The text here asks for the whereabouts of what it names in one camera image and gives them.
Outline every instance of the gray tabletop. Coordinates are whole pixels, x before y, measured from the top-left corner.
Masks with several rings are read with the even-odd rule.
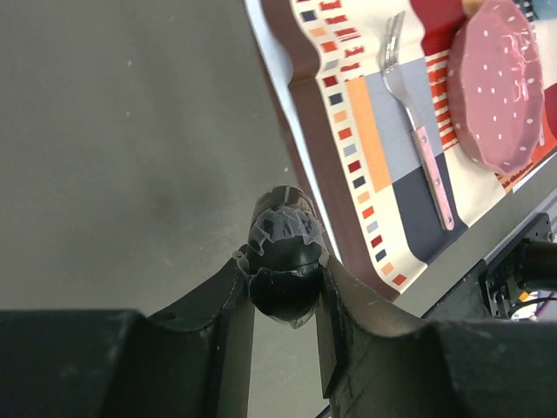
[[[245,241],[261,193],[295,184],[241,2],[7,0],[0,34],[1,308],[156,311]],[[557,161],[397,303],[425,312],[555,179]],[[322,408],[313,327],[258,316],[250,416]]]

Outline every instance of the wire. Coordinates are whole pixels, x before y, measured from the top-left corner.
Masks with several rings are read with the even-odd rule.
[[[547,297],[547,298],[536,298],[536,299],[531,299],[531,300],[526,300],[524,302],[518,302],[515,303],[509,310],[508,310],[508,316],[513,316],[513,314],[518,311],[519,309],[522,309],[523,307],[528,307],[530,305],[535,305],[538,304],[540,302],[549,302],[551,300],[557,300],[557,298],[554,297]]]

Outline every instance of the pink fork handle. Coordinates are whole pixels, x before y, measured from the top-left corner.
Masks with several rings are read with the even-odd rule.
[[[454,229],[453,213],[451,211],[451,206],[449,205],[449,200],[446,196],[445,186],[443,185],[443,180],[441,178],[441,174],[439,173],[437,161],[435,161],[435,155],[433,154],[426,128],[421,126],[416,131],[412,132],[412,138],[414,140],[416,150],[418,151],[421,164],[426,172],[427,183],[432,193],[441,225],[447,231],[452,231]]]

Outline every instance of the placemat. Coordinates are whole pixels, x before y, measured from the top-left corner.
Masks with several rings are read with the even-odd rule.
[[[552,114],[551,109],[557,85],[554,71],[545,68],[546,141],[524,172],[510,179],[498,177],[460,149],[445,92],[447,50],[465,20],[460,1],[262,0],[261,4],[272,33],[291,60],[290,99],[325,206],[321,212],[330,223],[328,232],[345,266],[388,299],[396,299],[412,285],[516,181],[555,151],[552,130],[557,131],[557,112]],[[456,221],[451,232],[438,221],[406,115],[379,74],[377,55],[386,20],[401,10],[406,10],[401,70],[446,184]],[[536,27],[539,43],[545,42],[548,27],[541,36]],[[555,52],[543,51],[540,47],[546,66]]]

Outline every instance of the polka dot plate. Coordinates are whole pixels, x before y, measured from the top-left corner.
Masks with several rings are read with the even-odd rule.
[[[511,0],[486,0],[457,32],[447,100],[466,155],[502,175],[524,168],[541,132],[540,57],[527,19]]]

